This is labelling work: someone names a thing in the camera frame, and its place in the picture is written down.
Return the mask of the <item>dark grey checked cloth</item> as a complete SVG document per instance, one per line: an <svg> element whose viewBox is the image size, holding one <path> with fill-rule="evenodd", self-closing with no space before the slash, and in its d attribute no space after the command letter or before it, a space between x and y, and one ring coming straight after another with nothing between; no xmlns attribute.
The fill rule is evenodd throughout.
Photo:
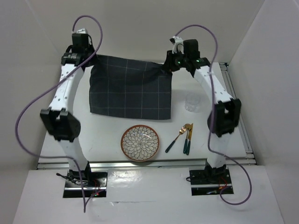
<svg viewBox="0 0 299 224"><path fill-rule="evenodd" d="M90 112L128 119L171 119L172 73L154 62L99 55L89 80Z"/></svg>

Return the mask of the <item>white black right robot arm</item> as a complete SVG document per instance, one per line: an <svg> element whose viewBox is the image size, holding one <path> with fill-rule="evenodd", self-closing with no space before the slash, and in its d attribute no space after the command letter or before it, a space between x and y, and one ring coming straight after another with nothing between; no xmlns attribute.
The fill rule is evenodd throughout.
<svg viewBox="0 0 299 224"><path fill-rule="evenodd" d="M186 69L200 84L208 96L212 109L207 119L210 135L208 137L208 156L203 171L190 176L191 182L214 183L226 172L226 154L231 134L239 124L241 101L233 98L220 83L212 64L207 58L201 58L198 41L183 40L178 36L170 39L172 50L167 52L163 70L175 72Z"/></svg>

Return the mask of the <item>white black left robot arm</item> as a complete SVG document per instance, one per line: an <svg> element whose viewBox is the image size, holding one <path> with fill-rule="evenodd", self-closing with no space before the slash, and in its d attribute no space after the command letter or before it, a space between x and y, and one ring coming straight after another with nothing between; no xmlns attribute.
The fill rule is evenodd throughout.
<svg viewBox="0 0 299 224"><path fill-rule="evenodd" d="M87 186L92 182L92 174L78 139L81 124L73 115L73 104L85 68L96 61L92 39L87 31L81 29L73 33L72 45L67 48L61 59L61 84L49 107L40 111L40 117L49 135L54 137L67 156L67 179L76 181L81 186Z"/></svg>

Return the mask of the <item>clear drinking glass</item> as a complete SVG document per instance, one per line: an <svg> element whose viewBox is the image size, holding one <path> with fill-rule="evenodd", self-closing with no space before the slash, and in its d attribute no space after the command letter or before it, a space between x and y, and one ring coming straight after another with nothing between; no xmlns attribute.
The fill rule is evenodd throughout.
<svg viewBox="0 0 299 224"><path fill-rule="evenodd" d="M189 92L185 97L185 109L189 112L199 112L200 107L200 95Z"/></svg>

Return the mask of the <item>floral patterned plate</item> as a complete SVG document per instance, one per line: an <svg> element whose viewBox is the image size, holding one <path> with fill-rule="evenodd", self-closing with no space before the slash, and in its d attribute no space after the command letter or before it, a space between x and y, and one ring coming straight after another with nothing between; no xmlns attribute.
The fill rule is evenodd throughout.
<svg viewBox="0 0 299 224"><path fill-rule="evenodd" d="M128 128L121 137L121 150L135 162L149 161L159 151L160 139L156 131L146 125Z"/></svg>

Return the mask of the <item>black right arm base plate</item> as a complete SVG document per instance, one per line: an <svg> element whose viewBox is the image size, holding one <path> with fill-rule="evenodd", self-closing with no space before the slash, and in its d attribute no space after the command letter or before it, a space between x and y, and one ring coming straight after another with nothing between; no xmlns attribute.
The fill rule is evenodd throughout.
<svg viewBox="0 0 299 224"><path fill-rule="evenodd" d="M230 172L228 169L223 174L208 177L204 170L189 170L185 179L191 185L192 196L207 196L234 194Z"/></svg>

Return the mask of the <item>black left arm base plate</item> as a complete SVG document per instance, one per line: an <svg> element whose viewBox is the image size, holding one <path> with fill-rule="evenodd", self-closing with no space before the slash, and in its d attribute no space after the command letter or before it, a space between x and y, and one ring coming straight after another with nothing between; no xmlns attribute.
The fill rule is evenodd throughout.
<svg viewBox="0 0 299 224"><path fill-rule="evenodd" d="M63 198L82 198L81 185L79 179L71 178L69 173L62 175L56 173L65 179ZM107 196L107 180L108 172L93 172L91 180L83 179L83 187L86 198L91 195L95 198L106 197Z"/></svg>

